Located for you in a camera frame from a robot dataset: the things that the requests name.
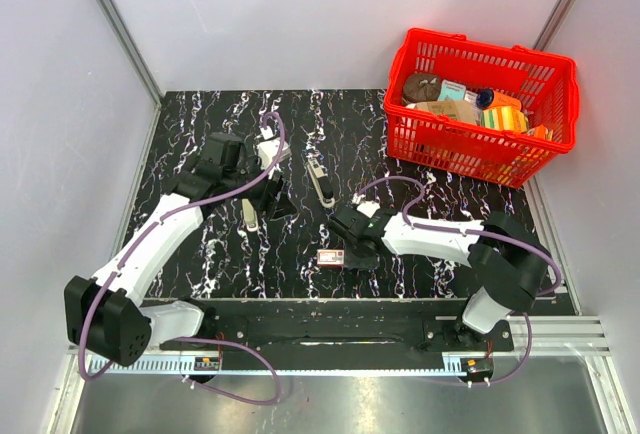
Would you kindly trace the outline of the beige stapler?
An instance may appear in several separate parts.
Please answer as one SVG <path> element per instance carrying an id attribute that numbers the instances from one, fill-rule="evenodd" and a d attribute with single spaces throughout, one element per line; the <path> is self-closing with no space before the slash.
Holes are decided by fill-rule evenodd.
<path id="1" fill-rule="evenodd" d="M 248 199 L 242 200 L 242 215 L 246 230 L 248 232 L 256 232 L 259 229 L 258 215 Z"/>

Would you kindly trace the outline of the red white staple box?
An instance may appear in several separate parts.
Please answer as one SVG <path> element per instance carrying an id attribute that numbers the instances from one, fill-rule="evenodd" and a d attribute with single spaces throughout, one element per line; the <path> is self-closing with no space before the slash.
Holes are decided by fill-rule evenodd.
<path id="1" fill-rule="evenodd" d="M 317 251 L 317 265 L 321 267 L 343 267 L 345 251 L 342 249 L 321 249 Z"/>

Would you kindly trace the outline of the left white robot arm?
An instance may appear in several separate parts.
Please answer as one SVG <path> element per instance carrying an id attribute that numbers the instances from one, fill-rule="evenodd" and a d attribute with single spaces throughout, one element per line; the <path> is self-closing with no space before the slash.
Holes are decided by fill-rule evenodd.
<path id="1" fill-rule="evenodd" d="M 270 128 L 262 129 L 253 156 L 234 135 L 209 135 L 121 251 L 90 278 L 75 276 L 66 285 L 69 340 L 121 366 L 176 338 L 199 350 L 211 346 L 217 335 L 214 309 L 193 299 L 144 307 L 143 298 L 184 240 L 226 200 L 241 199 L 255 213 L 273 218 L 293 212 L 276 170 L 289 155 L 284 137 Z"/>

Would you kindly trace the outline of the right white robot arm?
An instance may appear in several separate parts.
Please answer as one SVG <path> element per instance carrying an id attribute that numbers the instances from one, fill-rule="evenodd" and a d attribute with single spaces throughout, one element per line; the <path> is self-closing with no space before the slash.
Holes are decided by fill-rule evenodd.
<path id="1" fill-rule="evenodd" d="M 496 324 L 513 312 L 533 307 L 548 272 L 549 252 L 517 220 L 492 213 L 481 221 L 428 220 L 383 209 L 375 202 L 339 208 L 329 217 L 330 231 L 357 258 L 383 252 L 437 258 L 464 266 L 479 286 L 454 329 L 468 350 L 486 343 Z"/>

